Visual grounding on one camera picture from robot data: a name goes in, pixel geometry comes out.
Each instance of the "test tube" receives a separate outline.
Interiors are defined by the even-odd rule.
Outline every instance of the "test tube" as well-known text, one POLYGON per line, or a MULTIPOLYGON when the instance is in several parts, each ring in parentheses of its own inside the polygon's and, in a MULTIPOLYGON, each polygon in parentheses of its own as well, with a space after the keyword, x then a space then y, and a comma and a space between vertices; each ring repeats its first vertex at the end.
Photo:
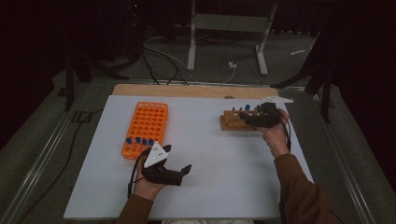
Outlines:
POLYGON ((136 142, 136 150, 138 152, 141 152, 142 151, 142 146, 141 146, 142 139, 140 137, 136 137, 134 139, 134 141, 136 142))
POLYGON ((125 142, 126 142, 126 144, 128 144, 128 147, 132 147, 132 138, 127 137, 127 138, 125 139, 125 142))
POLYGON ((142 144, 143 144, 143 150, 146 150, 148 148, 148 140, 146 138, 144 138, 142 140, 142 144))

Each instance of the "human hand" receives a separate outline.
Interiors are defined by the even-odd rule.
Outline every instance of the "human hand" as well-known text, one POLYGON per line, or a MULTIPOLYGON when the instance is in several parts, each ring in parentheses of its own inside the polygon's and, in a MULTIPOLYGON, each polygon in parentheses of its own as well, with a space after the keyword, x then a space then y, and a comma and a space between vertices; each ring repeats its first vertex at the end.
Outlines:
MULTIPOLYGON (((282 122, 284 125, 287 124, 289 115, 283 109, 278 109, 282 115, 282 122)), ((274 158, 289 154, 288 140, 286 138, 286 130, 282 124, 277 124, 272 128, 254 127, 259 132, 262 133, 262 139, 267 143, 268 147, 271 149, 271 153, 274 158)))
POLYGON ((137 181, 134 183, 133 194, 143 197, 145 199, 154 201, 154 199, 157 197, 157 194, 166 185, 151 183, 151 182, 147 181, 146 178, 143 177, 142 167, 143 167, 144 159, 145 158, 142 158, 141 160, 139 160, 139 163, 137 164, 137 167, 136 167, 136 178, 135 179, 137 181))

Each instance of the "black cable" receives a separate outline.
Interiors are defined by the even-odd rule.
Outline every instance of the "black cable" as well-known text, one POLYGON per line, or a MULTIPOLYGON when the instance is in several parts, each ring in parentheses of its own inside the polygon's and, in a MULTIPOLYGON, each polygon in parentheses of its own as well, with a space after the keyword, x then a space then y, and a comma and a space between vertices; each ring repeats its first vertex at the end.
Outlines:
POLYGON ((125 69, 131 67, 139 58, 140 58, 140 54, 131 55, 131 56, 128 56, 128 62, 110 66, 108 68, 112 69, 114 71, 120 72, 122 70, 125 70, 125 69))
POLYGON ((171 78, 168 79, 168 82, 166 83, 166 85, 169 85, 169 84, 171 83, 172 80, 174 80, 177 76, 179 76, 179 81, 180 81, 183 85, 189 86, 189 84, 187 83, 187 81, 186 81, 186 80, 183 78, 183 76, 181 75, 180 69, 177 67, 176 63, 175 63, 167 54, 162 53, 162 52, 160 52, 160 51, 158 51, 158 50, 155 50, 155 49, 151 49, 151 48, 143 48, 143 49, 145 50, 145 52, 146 52, 147 54, 152 55, 152 56, 155 56, 155 57, 163 58, 163 59, 167 60, 168 62, 170 62, 170 63, 175 67, 176 72, 175 72, 175 74, 174 74, 171 78))
POLYGON ((132 185, 133 185, 135 182, 137 182, 137 181, 139 181, 139 180, 141 180, 141 179, 143 178, 143 177, 142 177, 142 178, 139 178, 139 179, 137 179, 137 180, 134 181, 134 173, 136 173, 137 164, 140 162, 140 160, 141 160, 144 156, 148 155, 150 151, 151 151, 151 148, 148 148, 148 149, 142 151, 142 152, 140 153, 140 155, 137 157, 136 161, 134 162, 134 169, 132 170, 131 180, 130 180, 130 182, 129 182, 129 184, 128 184, 128 195, 127 195, 128 198, 129 198, 129 197, 131 196, 131 194, 132 194, 132 185))
POLYGON ((154 71, 152 70, 151 65, 149 65, 149 62, 148 62, 148 60, 147 60, 147 58, 146 58, 146 55, 145 55, 145 52, 144 52, 144 51, 143 51, 143 53, 142 53, 142 60, 143 60, 143 63, 146 65, 146 67, 147 67, 147 69, 148 69, 148 72, 149 72, 149 74, 150 74, 152 80, 153 80, 157 85, 160 85, 160 83, 158 82, 157 78, 154 76, 155 73, 154 73, 154 71))
POLYGON ((213 31, 211 33, 211 35, 213 35, 216 39, 215 40, 210 40, 210 35, 209 36, 205 36, 204 38, 201 38, 199 40, 201 40, 200 42, 204 42, 207 44, 203 44, 203 43, 199 43, 197 42, 197 46, 208 46, 208 45, 229 45, 229 44, 234 44, 237 43, 239 41, 242 40, 247 40, 249 39, 251 36, 253 36, 252 33, 248 33, 248 32, 237 32, 237 33, 243 33, 243 35, 241 37, 238 38, 232 38, 231 36, 225 36, 225 35, 221 35, 220 32, 216 32, 213 31))
POLYGON ((58 180, 61 178, 62 174, 64 173, 64 171, 67 168, 67 165, 69 164, 71 158, 72 158, 72 154, 73 154, 73 149, 74 149, 74 144, 76 142, 76 137, 78 134, 78 130, 81 128, 82 124, 84 123, 84 121, 90 120, 90 118, 98 113, 98 112, 102 112, 103 109, 100 110, 96 110, 93 112, 85 112, 88 113, 88 115, 81 121, 81 123, 77 126, 75 133, 73 135, 73 139, 72 139, 72 143, 70 145, 69 148, 69 153, 67 155, 67 160, 66 163, 64 164, 64 167, 62 168, 61 172, 56 176, 56 178, 52 181, 52 183, 49 185, 49 187, 41 194, 41 196, 33 203, 33 205, 25 212, 25 214, 20 218, 20 220, 17 222, 18 224, 22 223, 23 220, 29 215, 29 213, 40 203, 40 201, 47 195, 48 192, 50 192, 50 190, 53 188, 53 186, 58 182, 58 180))
POLYGON ((281 124, 282 124, 282 126, 283 126, 283 128, 285 129, 285 132, 286 132, 286 138, 288 139, 288 149, 289 149, 289 151, 291 151, 291 128, 290 128, 290 123, 289 123, 289 120, 285 116, 282 116, 282 118, 284 118, 286 120, 286 123, 289 126, 289 131, 288 131, 288 129, 286 128, 286 125, 283 122, 281 122, 281 124))
POLYGON ((337 215, 334 213, 334 211, 332 211, 331 209, 329 209, 329 212, 332 213, 332 215, 335 216, 335 217, 338 219, 338 221, 340 221, 342 224, 344 224, 343 219, 341 219, 339 216, 337 216, 337 215))

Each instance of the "cable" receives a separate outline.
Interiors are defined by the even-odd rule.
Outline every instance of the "cable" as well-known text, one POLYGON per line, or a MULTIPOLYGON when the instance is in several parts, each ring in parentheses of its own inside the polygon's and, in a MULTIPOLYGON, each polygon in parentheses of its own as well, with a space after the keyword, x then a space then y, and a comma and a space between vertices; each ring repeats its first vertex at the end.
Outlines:
POLYGON ((89 120, 94 114, 102 112, 103 109, 96 110, 93 112, 86 112, 82 111, 84 113, 88 113, 88 115, 81 121, 81 123, 77 126, 75 133, 73 135, 72 143, 69 148, 69 153, 67 155, 67 160, 66 163, 64 164, 64 167, 62 168, 61 172, 56 176, 56 178, 52 181, 52 183, 49 185, 49 187, 41 194, 41 196, 33 203, 33 205, 25 212, 25 214, 20 218, 20 220, 17 222, 18 224, 22 223, 23 220, 29 215, 29 213, 41 202, 41 200, 47 195, 48 192, 53 188, 53 186, 58 182, 58 180, 61 178, 62 174, 67 168, 67 165, 69 164, 72 154, 73 154, 73 149, 74 149, 74 144, 76 142, 76 137, 78 134, 78 130, 81 128, 82 124, 84 121, 89 120))
POLYGON ((222 35, 223 33, 224 32, 221 32, 221 31, 213 31, 212 33, 209 33, 209 35, 201 37, 202 40, 200 42, 204 42, 204 43, 207 43, 207 44, 197 42, 196 45, 197 46, 208 46, 208 45, 234 44, 234 43, 237 43, 237 42, 239 42, 241 40, 247 40, 251 36, 254 35, 253 33, 249 33, 249 32, 240 32, 240 31, 232 32, 234 34, 239 34, 239 33, 243 34, 241 37, 237 37, 236 38, 236 37, 222 35), (216 39, 215 40, 210 40, 209 39, 210 35, 213 35, 216 39), (227 41, 226 43, 223 43, 223 42, 221 42, 221 40, 224 39, 224 38, 225 39, 232 39, 233 38, 234 40, 233 41, 227 41))
POLYGON ((148 69, 148 72, 149 72, 149 74, 151 75, 152 80, 153 80, 155 83, 157 83, 157 85, 160 85, 160 83, 158 82, 157 78, 154 76, 155 72, 153 71, 151 65, 149 65, 149 62, 148 62, 148 60, 147 60, 147 58, 146 58, 146 55, 145 55, 145 52, 144 52, 144 51, 143 51, 143 53, 142 53, 142 60, 143 60, 143 63, 146 65, 146 67, 147 67, 147 69, 148 69))
POLYGON ((235 74, 235 69, 236 69, 236 68, 233 68, 233 74, 231 75, 231 77, 230 77, 230 78, 228 78, 228 80, 226 80, 226 81, 224 81, 224 82, 221 82, 221 83, 219 83, 219 85, 221 85, 221 84, 225 84, 225 83, 229 82, 231 79, 233 79, 233 75, 235 74))
MULTIPOLYGON (((153 54, 153 53, 150 53, 150 52, 146 52, 146 51, 145 51, 145 53, 146 53, 147 55, 151 55, 151 56, 154 56, 154 57, 159 57, 159 58, 163 58, 163 59, 167 60, 165 57, 163 57, 163 56, 161 56, 161 55, 156 55, 156 54, 153 54)), ((152 66, 151 66, 151 65, 150 65, 150 68, 151 68, 151 72, 152 72, 154 75, 156 75, 157 77, 161 77, 161 78, 164 78, 164 79, 168 79, 168 77, 164 77, 164 76, 162 76, 162 75, 156 73, 156 72, 152 69, 152 66)))
POLYGON ((343 219, 341 219, 339 216, 337 216, 337 215, 334 213, 334 211, 332 211, 331 209, 329 209, 329 212, 330 212, 333 216, 335 216, 335 217, 338 219, 338 221, 340 221, 342 224, 344 224, 343 219))
MULTIPOLYGON (((277 116, 280 113, 279 111, 274 111, 272 109, 270 109, 270 111, 275 116, 277 116)), ((287 143, 288 143, 288 149, 289 149, 289 151, 291 151, 291 127, 290 127, 289 120, 285 116, 280 114, 279 123, 282 125, 283 129, 285 129, 286 139, 287 139, 287 143), (286 120, 286 123, 288 124, 289 129, 286 128, 286 124, 283 123, 282 118, 286 120)))
POLYGON ((170 62, 170 63, 174 66, 176 72, 175 72, 175 74, 168 80, 168 82, 166 83, 166 85, 169 85, 173 79, 175 79, 177 76, 179 76, 179 81, 180 81, 183 85, 189 86, 189 83, 187 83, 187 81, 186 81, 186 80, 183 78, 183 76, 181 75, 180 69, 178 69, 178 67, 177 67, 177 65, 175 64, 175 62, 171 59, 172 56, 170 56, 170 55, 168 55, 168 54, 165 54, 165 53, 163 53, 163 52, 160 52, 160 51, 158 51, 158 50, 156 50, 156 49, 152 49, 152 48, 150 48, 146 43, 143 43, 143 44, 144 44, 144 49, 145 49, 145 50, 150 50, 150 51, 153 51, 153 52, 155 52, 155 53, 157 53, 157 54, 160 54, 160 55, 151 54, 151 53, 148 53, 148 54, 153 55, 153 56, 156 56, 156 57, 163 58, 163 59, 167 60, 168 62, 170 62))
POLYGON ((151 151, 151 148, 148 148, 148 149, 142 151, 142 153, 140 153, 140 155, 137 157, 136 161, 134 162, 134 169, 132 170, 131 181, 130 181, 129 184, 128 184, 128 195, 127 195, 128 198, 129 198, 129 197, 131 196, 131 194, 132 194, 132 185, 133 185, 135 182, 137 182, 137 181, 139 181, 139 180, 141 180, 141 179, 144 178, 144 177, 141 177, 141 178, 139 178, 139 179, 137 179, 137 180, 134 181, 134 173, 136 172, 137 164, 140 162, 140 160, 141 160, 144 156, 148 155, 150 151, 151 151))
POLYGON ((183 76, 181 75, 180 70, 178 69, 177 65, 172 61, 172 59, 175 59, 177 62, 179 62, 180 64, 182 64, 183 67, 186 69, 187 73, 189 74, 189 76, 191 77, 191 79, 192 79, 193 81, 199 83, 199 81, 195 80, 195 79, 192 77, 192 75, 190 74, 190 72, 189 72, 188 69, 187 69, 187 66, 186 66, 181 60, 179 60, 178 58, 176 58, 176 57, 174 57, 174 56, 172 56, 172 55, 170 55, 170 54, 166 54, 166 53, 164 53, 164 52, 161 52, 161 51, 158 51, 158 50, 156 50, 156 49, 153 49, 153 48, 151 48, 149 45, 147 45, 146 43, 143 43, 143 45, 144 45, 147 49, 152 50, 152 51, 154 51, 154 52, 156 52, 156 53, 159 53, 159 54, 165 56, 165 57, 174 65, 174 67, 175 67, 176 70, 178 71, 178 73, 179 73, 179 75, 180 75, 180 79, 181 79, 181 81, 182 81, 183 84, 189 86, 189 83, 183 78, 183 76))

